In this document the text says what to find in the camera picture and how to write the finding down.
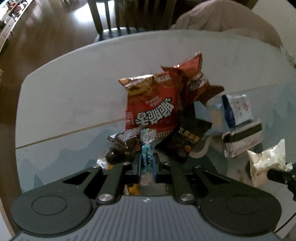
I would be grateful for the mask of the cream speckled snack packet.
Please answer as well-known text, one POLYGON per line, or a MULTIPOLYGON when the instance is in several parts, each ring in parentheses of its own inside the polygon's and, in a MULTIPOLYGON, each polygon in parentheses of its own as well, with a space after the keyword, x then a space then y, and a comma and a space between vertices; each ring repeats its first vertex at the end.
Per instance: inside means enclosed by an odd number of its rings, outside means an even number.
POLYGON ((250 161, 250 174, 253 186, 259 188, 268 182, 267 172, 274 168, 280 171, 290 172, 292 163, 285 162, 285 139, 281 139, 277 145, 257 154, 247 150, 250 161))

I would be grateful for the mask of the teal candy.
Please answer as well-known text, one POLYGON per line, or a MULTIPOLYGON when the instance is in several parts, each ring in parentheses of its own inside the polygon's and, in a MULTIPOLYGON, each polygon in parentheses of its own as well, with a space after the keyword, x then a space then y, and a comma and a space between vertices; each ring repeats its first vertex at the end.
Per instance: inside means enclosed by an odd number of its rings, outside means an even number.
POLYGON ((147 186, 155 180, 156 162, 154 159, 154 151, 151 143, 155 140, 157 131, 151 128, 145 128, 140 133, 142 141, 142 176, 140 185, 147 186))

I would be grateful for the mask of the silver black foil packet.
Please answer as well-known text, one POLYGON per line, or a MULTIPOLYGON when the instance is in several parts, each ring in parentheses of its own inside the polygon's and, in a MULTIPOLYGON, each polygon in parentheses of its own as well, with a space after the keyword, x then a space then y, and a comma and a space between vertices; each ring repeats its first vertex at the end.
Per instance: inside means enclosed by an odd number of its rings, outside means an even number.
POLYGON ((260 119, 238 125, 222 135, 227 158, 235 157, 260 144, 263 140, 262 121, 260 119))

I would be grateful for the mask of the black snack packet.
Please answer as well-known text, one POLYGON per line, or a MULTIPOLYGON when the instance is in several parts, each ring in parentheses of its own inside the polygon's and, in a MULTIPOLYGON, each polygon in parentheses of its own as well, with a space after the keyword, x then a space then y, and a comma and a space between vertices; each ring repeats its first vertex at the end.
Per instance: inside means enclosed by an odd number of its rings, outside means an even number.
POLYGON ((155 149, 172 160, 184 163, 192 149, 212 127, 212 122, 196 118, 194 114, 183 110, 178 111, 176 118, 176 127, 155 149))

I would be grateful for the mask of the large red snack bag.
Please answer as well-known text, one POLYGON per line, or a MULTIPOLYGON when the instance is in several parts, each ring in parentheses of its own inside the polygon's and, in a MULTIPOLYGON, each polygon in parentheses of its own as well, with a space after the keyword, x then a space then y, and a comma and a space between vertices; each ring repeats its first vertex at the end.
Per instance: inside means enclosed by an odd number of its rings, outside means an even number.
POLYGON ((152 128, 157 139, 167 137, 177 125, 182 77, 165 71, 118 81, 127 91, 125 129, 152 128))

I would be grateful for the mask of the white blue snack packet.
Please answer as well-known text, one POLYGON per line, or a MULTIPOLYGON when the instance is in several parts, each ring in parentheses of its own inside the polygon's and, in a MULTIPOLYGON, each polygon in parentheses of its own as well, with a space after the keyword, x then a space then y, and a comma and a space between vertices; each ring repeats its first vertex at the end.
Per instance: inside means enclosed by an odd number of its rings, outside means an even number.
POLYGON ((229 128, 235 128, 242 123, 253 121, 250 103, 247 95, 222 95, 224 116, 229 128))

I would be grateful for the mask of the light blue cookie packet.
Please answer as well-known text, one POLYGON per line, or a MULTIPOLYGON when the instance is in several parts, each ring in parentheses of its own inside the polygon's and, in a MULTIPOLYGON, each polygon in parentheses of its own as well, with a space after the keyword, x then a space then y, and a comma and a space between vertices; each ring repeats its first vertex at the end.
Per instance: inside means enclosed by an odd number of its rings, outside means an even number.
POLYGON ((228 131, 223 104, 204 106, 200 101, 194 102, 196 118, 212 123, 212 127, 205 133, 206 136, 218 136, 228 131))

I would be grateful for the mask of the dark red snack bag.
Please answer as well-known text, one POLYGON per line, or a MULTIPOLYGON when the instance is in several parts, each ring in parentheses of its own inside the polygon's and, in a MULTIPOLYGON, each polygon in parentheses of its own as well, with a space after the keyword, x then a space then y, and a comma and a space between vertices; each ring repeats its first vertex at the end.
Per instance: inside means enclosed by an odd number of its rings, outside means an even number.
POLYGON ((203 54, 196 53, 174 66, 161 66, 163 71, 177 73, 182 77, 181 103, 186 109, 194 102, 205 104, 207 101, 222 93, 225 89, 221 85, 211 85, 202 72, 203 54))

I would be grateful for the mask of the dark foil plum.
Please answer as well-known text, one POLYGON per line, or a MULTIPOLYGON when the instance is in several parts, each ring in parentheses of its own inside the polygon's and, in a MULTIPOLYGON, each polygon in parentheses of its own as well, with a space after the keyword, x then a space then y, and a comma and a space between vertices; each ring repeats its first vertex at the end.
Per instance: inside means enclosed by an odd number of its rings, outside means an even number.
POLYGON ((112 166, 124 162, 133 163, 133 153, 129 149, 110 147, 102 151, 96 161, 96 165, 108 170, 112 166))

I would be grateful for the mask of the dark wooden chair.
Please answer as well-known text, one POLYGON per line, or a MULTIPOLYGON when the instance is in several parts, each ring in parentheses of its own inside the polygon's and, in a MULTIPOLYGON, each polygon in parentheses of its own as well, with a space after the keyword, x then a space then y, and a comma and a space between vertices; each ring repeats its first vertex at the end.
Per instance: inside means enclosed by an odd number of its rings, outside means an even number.
POLYGON ((141 32, 167 30, 171 26, 176 1, 114 1, 115 27, 111 26, 108 1, 88 1, 98 33, 95 42, 141 32), (103 3, 107 28, 100 18, 97 3, 103 3))

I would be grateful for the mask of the pink covered chair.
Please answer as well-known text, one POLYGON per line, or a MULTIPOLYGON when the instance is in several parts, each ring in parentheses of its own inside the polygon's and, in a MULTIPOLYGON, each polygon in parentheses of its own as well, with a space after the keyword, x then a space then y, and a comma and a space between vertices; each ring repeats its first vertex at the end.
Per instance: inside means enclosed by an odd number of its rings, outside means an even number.
POLYGON ((227 32, 257 39, 274 47, 283 43, 276 29, 251 9, 235 1, 205 1, 182 14, 171 30, 227 32))

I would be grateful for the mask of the long tv cabinet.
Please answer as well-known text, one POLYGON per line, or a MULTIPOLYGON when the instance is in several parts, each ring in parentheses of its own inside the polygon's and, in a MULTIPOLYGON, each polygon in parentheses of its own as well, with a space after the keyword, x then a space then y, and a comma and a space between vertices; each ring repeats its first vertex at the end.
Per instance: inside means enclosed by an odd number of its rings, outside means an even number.
POLYGON ((1 51, 10 36, 18 20, 22 18, 25 10, 34 1, 1 1, 1 51))

